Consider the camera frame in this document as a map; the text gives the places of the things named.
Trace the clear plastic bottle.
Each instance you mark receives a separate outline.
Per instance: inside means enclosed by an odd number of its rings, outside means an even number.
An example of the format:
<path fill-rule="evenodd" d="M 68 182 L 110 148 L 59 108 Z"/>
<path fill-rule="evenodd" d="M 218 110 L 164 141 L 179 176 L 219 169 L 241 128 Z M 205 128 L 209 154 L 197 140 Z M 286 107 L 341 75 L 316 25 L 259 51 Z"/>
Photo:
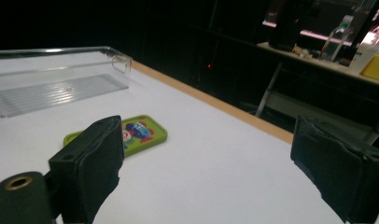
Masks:
<path fill-rule="evenodd" d="M 353 16 L 345 15 L 340 24 L 330 32 L 328 39 L 320 51 L 320 60 L 331 63 L 335 61 L 344 42 L 352 33 L 350 25 L 353 19 Z"/>

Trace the white-legged side table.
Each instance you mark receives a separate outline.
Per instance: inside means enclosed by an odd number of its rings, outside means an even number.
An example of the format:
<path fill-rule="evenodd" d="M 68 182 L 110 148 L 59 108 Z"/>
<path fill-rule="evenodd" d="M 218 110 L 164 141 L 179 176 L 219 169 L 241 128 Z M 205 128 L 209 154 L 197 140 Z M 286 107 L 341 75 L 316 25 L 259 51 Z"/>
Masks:
<path fill-rule="evenodd" d="M 317 71 L 321 72 L 324 74 L 327 74 L 329 76 L 337 77 L 337 78 L 343 78 L 344 81 L 349 81 L 349 82 L 358 82 L 361 85 L 368 85 L 371 86 L 372 88 L 379 88 L 379 81 L 374 80 L 369 77 L 363 77 L 361 75 L 355 75 L 354 73 L 350 72 L 348 68 L 345 68 L 342 65 L 338 65 L 335 63 L 328 63 L 316 59 L 306 59 L 303 57 L 300 57 L 292 52 L 286 52 L 283 50 L 279 49 L 274 49 L 269 46 L 268 42 L 263 42 L 259 43 L 256 45 L 256 49 L 265 51 L 265 54 L 270 54 L 272 55 L 273 59 L 277 60 L 277 66 L 274 69 L 274 74 L 272 75 L 272 78 L 268 84 L 268 87 L 266 91 L 263 93 L 263 96 L 260 100 L 260 104 L 257 107 L 255 116 L 260 117 L 262 115 L 263 109 L 266 105 L 271 105 L 268 103 L 270 101 L 271 96 L 274 98 L 277 97 L 277 93 L 273 90 L 274 88 L 274 83 L 276 82 L 277 78 L 279 77 L 280 72 L 284 68 L 285 65 L 295 65 L 299 66 L 302 68 L 310 69 L 312 71 Z M 294 108 L 300 109 L 303 111 L 307 111 L 309 113 L 314 113 L 320 117 L 323 117 L 324 119 L 329 119 L 329 120 L 338 120 L 340 116 L 338 115 L 332 115 L 332 112 L 327 112 L 327 110 L 322 110 L 316 106 L 313 106 L 312 108 L 310 107 L 309 104 L 306 103 L 301 103 L 300 100 L 294 100 L 294 98 L 289 98 L 288 96 L 286 97 L 288 103 L 292 104 Z M 345 119 L 345 121 L 340 121 L 340 125 L 344 128 L 349 128 L 357 125 L 354 121 L 348 121 L 349 119 Z M 359 133 L 357 127 L 357 131 L 355 133 L 357 135 L 360 134 L 362 136 L 363 140 L 365 140 L 369 144 L 374 144 L 377 139 L 379 138 L 379 120 L 374 124 L 367 132 L 362 132 Z"/>

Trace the black box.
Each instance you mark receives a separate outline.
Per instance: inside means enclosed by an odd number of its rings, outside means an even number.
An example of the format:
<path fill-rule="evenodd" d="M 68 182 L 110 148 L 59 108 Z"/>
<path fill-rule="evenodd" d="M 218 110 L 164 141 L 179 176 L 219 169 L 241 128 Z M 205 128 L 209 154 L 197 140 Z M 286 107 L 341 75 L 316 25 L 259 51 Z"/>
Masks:
<path fill-rule="evenodd" d="M 286 0 L 269 40 L 274 49 L 291 52 L 303 25 L 302 0 Z"/>

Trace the green phone case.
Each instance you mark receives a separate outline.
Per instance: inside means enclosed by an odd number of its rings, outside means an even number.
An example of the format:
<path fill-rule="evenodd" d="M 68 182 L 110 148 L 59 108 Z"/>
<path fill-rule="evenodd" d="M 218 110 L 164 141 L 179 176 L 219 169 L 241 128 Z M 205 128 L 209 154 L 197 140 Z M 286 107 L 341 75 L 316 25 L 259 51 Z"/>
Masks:
<path fill-rule="evenodd" d="M 124 160 L 167 140 L 168 132 L 155 119 L 139 115 L 128 119 L 112 116 L 99 119 L 84 131 L 63 140 L 62 158 Z"/>

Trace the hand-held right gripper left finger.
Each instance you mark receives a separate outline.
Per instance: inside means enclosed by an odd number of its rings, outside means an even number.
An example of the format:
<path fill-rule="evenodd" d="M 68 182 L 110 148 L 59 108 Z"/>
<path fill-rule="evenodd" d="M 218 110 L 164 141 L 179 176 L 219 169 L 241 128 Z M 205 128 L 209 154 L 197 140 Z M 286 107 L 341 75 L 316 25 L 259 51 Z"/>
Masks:
<path fill-rule="evenodd" d="M 119 116 L 95 121 L 49 159 L 51 177 L 59 185 L 64 222 L 92 224 L 119 184 L 123 161 Z"/>

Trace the clear plastic tray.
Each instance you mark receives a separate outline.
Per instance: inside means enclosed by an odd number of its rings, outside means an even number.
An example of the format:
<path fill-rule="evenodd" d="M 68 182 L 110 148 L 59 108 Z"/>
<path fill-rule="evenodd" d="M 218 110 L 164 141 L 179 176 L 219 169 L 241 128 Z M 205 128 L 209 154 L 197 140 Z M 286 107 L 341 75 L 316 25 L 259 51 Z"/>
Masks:
<path fill-rule="evenodd" d="M 125 90 L 132 61 L 110 47 L 0 50 L 0 117 Z"/>

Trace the yellow box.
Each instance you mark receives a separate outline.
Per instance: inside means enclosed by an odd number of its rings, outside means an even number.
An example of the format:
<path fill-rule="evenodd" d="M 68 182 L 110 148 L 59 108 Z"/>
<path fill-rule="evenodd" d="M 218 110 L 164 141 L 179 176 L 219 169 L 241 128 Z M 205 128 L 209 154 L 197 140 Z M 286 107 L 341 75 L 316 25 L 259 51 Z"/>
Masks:
<path fill-rule="evenodd" d="M 379 54 L 376 54 L 361 74 L 365 77 L 370 77 L 379 80 Z"/>

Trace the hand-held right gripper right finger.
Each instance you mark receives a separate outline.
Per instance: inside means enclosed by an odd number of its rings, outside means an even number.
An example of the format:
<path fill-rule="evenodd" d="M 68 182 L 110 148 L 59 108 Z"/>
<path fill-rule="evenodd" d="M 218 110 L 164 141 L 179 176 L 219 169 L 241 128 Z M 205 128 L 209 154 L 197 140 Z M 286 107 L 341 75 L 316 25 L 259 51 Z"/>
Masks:
<path fill-rule="evenodd" d="M 299 116 L 290 158 L 342 221 L 375 223 L 379 216 L 379 148 L 324 120 Z"/>

